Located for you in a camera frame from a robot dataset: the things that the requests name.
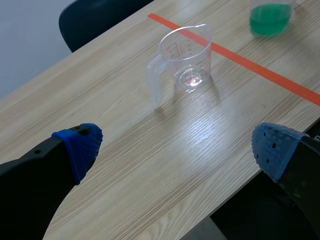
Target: glass beaker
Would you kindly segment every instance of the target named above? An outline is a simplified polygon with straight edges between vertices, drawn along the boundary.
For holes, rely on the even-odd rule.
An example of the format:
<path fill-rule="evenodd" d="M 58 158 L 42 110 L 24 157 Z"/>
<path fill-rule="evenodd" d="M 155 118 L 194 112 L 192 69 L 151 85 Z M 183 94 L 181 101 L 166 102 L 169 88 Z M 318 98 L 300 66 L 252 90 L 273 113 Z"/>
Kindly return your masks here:
<path fill-rule="evenodd" d="M 207 24 L 178 28 L 160 42 L 160 53 L 147 67 L 147 82 L 155 107 L 161 104 L 159 75 L 166 69 L 175 85 L 192 93 L 211 79 L 212 34 Z"/>
<path fill-rule="evenodd" d="M 296 0 L 250 0 L 250 27 L 255 34 L 281 32 L 288 24 Z"/>

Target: blue rubber pad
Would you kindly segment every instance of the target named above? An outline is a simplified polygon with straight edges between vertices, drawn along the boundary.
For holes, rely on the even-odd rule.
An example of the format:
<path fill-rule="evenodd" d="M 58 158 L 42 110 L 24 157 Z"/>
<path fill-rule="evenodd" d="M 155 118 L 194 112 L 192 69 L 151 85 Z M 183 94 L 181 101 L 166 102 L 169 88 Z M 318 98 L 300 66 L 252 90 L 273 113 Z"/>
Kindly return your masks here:
<path fill-rule="evenodd" d="M 259 124 L 252 133 L 252 150 L 259 167 L 277 183 L 306 133 L 274 123 Z"/>
<path fill-rule="evenodd" d="M 91 162 L 98 156 L 103 141 L 102 130 L 97 125 L 93 123 L 81 125 L 90 126 L 90 133 L 87 136 L 69 129 L 52 133 L 53 137 L 64 141 L 76 185 L 79 185 L 86 176 Z"/>

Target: chair backrest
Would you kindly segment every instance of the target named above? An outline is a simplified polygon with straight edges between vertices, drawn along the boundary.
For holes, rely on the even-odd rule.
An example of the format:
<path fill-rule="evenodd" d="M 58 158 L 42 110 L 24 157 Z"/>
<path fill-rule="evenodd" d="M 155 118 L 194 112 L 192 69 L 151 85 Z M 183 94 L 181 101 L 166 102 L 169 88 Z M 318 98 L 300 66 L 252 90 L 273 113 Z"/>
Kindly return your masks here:
<path fill-rule="evenodd" d="M 61 35 L 72 52 L 153 0 L 76 0 L 59 18 Z"/>

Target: wood grain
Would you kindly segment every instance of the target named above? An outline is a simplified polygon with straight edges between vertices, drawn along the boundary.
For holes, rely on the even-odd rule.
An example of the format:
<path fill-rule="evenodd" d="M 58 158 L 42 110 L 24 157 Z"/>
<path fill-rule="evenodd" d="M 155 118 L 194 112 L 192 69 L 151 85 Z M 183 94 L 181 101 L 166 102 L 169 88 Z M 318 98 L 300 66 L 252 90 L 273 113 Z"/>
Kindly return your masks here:
<path fill-rule="evenodd" d="M 164 74 L 154 111 L 146 66 L 170 30 L 211 25 L 214 41 L 320 93 L 320 2 L 302 0 L 288 30 L 254 37 L 248 1 L 155 0 L 0 101 L 0 161 L 51 133 L 93 122 L 99 157 L 58 209 L 45 240 L 178 240 L 259 171 L 251 132 L 265 121 L 303 131 L 316 105 L 218 54 L 213 83 L 190 95 Z"/>

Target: orange tape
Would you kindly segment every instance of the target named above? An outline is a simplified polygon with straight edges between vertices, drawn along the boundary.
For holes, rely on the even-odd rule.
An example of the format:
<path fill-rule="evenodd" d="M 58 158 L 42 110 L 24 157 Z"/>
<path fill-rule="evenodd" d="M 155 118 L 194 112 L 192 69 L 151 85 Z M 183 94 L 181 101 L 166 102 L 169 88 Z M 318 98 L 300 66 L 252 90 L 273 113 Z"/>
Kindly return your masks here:
<path fill-rule="evenodd" d="M 173 30 L 181 28 L 179 25 L 159 16 L 154 13 L 151 13 L 148 15 L 149 18 L 157 21 L 160 24 L 163 24 Z M 188 31 L 183 30 L 181 32 L 186 37 L 194 40 L 195 42 L 201 44 L 201 45 L 207 45 L 207 40 L 205 40 L 203 37 Z M 229 49 L 220 46 L 214 42 L 211 43 L 211 50 L 215 51 L 216 53 L 234 61 L 235 63 L 255 72 L 256 74 L 259 74 L 260 76 L 270 80 L 271 82 L 274 82 L 275 84 L 278 84 L 279 86 L 291 91 L 292 93 L 320 106 L 320 94 L 316 93 L 294 81 L 289 80 L 288 78 L 281 76 L 278 73 L 275 73 L 243 56 L 240 56 L 239 54 L 230 51 Z"/>

